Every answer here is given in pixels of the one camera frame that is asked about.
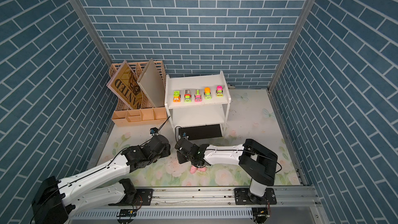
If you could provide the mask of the orange green toy car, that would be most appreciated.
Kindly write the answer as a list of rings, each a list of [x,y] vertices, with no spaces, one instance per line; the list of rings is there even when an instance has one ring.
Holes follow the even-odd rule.
[[[205,96],[205,99],[207,99],[207,100],[211,99],[211,90],[209,87],[206,87],[204,89],[204,96]]]

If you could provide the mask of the floral table mat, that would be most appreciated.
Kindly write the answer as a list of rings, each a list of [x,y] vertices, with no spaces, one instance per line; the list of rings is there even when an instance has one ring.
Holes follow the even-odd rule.
[[[231,89],[231,105],[224,137],[197,140],[197,144],[233,146],[253,139],[278,155],[282,166],[275,177],[275,185],[300,185],[274,110],[266,90]],[[150,135],[150,125],[118,127],[110,132],[98,163],[111,160],[121,149],[140,145]],[[190,173],[189,162],[179,164],[176,150],[143,169],[129,175],[136,187],[179,187],[179,186],[248,186],[251,178],[239,166],[219,164],[207,167],[206,172]]]

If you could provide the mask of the white three-tier shelf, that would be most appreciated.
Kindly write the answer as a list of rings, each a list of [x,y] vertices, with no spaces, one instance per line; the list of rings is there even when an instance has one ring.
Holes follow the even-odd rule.
[[[217,86],[223,86],[223,97],[216,96]],[[204,96],[209,87],[211,99]],[[191,90],[192,102],[184,102],[184,91]],[[201,90],[202,101],[195,102],[194,94]],[[173,92],[180,91],[181,101],[173,102]],[[165,108],[174,132],[183,131],[190,140],[220,138],[224,136],[231,104],[231,96],[223,71],[215,75],[171,78],[167,75]]]

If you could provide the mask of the pink green toy truck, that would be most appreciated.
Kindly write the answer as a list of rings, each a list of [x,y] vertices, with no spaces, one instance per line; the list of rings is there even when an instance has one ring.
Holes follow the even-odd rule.
[[[173,102],[180,102],[181,101],[181,95],[179,90],[175,90],[173,92]]]

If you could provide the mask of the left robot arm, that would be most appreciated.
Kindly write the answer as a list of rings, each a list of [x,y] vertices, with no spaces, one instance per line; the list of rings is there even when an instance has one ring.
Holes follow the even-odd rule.
[[[131,206],[137,210],[142,197],[126,175],[171,154],[169,140],[154,135],[138,146],[122,149],[113,159],[85,172],[45,179],[32,200],[36,224],[63,224],[75,215],[100,206]]]

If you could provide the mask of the pink green toy car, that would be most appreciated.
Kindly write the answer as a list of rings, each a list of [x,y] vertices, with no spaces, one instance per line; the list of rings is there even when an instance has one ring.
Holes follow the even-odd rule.
[[[223,86],[217,86],[216,88],[216,96],[223,97]]]

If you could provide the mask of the peach desk file organizer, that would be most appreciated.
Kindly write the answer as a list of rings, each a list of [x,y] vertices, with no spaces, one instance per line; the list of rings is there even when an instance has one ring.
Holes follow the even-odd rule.
[[[107,87],[117,96],[112,121],[118,127],[155,124],[167,120],[164,106],[166,72],[162,61],[113,63]]]

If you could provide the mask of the wanted poster book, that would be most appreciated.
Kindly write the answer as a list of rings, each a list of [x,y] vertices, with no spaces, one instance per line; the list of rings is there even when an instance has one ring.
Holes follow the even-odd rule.
[[[138,76],[127,61],[116,70],[107,87],[131,110],[142,106],[143,93],[137,83]]]

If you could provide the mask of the green striped toy car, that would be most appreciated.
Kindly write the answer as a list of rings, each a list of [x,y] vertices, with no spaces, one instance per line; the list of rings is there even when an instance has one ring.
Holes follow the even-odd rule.
[[[195,102],[201,102],[202,101],[202,94],[201,94],[201,90],[200,89],[197,89],[195,91],[194,100],[195,100]]]

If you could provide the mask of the beige board book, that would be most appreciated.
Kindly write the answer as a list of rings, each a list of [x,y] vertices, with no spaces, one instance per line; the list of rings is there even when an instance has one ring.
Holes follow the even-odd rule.
[[[164,107],[165,84],[160,69],[153,59],[137,64],[137,83],[143,93],[141,108]]]

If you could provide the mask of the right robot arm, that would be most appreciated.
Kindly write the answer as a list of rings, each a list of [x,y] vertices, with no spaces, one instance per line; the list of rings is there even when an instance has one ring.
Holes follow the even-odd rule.
[[[214,146],[202,144],[200,146],[181,138],[175,145],[180,164],[190,162],[197,169],[216,164],[240,166],[250,177],[249,189],[235,192],[242,198],[239,204],[250,201],[253,204],[275,205],[276,197],[271,187],[274,185],[277,168],[282,166],[278,156],[253,139],[236,146]]]

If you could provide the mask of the pink pig toy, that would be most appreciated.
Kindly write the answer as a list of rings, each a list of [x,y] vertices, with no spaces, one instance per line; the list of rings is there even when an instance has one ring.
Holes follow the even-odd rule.
[[[206,168],[206,167],[203,167],[203,168],[198,168],[198,171],[200,171],[200,172],[206,172],[206,170],[207,170],[207,168]]]
[[[191,174],[194,174],[197,170],[198,170],[197,167],[192,166],[192,167],[190,168],[190,173],[191,173]]]

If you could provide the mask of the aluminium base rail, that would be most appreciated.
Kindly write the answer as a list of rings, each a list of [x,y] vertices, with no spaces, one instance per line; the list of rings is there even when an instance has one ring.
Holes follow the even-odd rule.
[[[321,205],[312,186],[271,186],[263,199],[250,197],[248,187],[137,188],[138,207],[314,207]]]

